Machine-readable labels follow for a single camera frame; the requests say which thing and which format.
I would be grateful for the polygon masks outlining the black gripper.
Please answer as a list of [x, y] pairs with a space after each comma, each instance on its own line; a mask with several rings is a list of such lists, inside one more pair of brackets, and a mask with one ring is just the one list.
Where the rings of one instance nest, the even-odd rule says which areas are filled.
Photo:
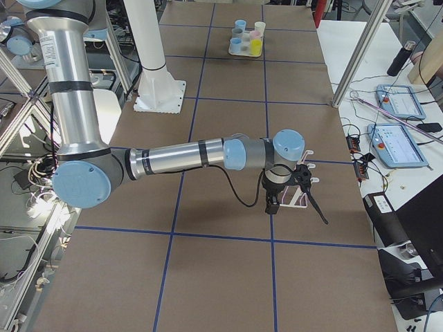
[[[305, 164], [297, 165], [296, 169], [293, 170], [291, 173], [291, 176], [289, 179], [289, 186], [296, 186], [296, 185], [298, 185], [302, 190], [310, 190], [311, 189], [311, 172], [308, 169], [308, 166], [306, 166]], [[329, 221], [326, 219], [320, 206], [317, 204], [315, 198], [312, 196], [311, 193], [309, 193], [309, 202], [311, 203], [311, 205], [315, 209], [315, 211], [318, 213], [322, 222], [325, 225], [328, 225]]]

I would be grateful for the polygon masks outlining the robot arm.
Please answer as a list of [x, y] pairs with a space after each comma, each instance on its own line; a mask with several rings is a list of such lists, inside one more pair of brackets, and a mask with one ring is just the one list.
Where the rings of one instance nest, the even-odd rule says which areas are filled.
[[84, 48], [87, 32], [107, 26], [104, 1], [23, 1], [22, 6], [28, 26], [39, 36], [52, 117], [60, 128], [52, 184], [65, 203], [110, 212], [109, 197], [124, 183], [206, 167], [223, 172], [259, 169], [257, 187], [266, 192], [269, 215], [278, 211], [278, 197], [286, 187], [296, 186], [312, 199], [311, 172], [302, 162], [305, 140], [292, 129], [257, 140], [236, 134], [153, 149], [110, 147], [100, 134]]

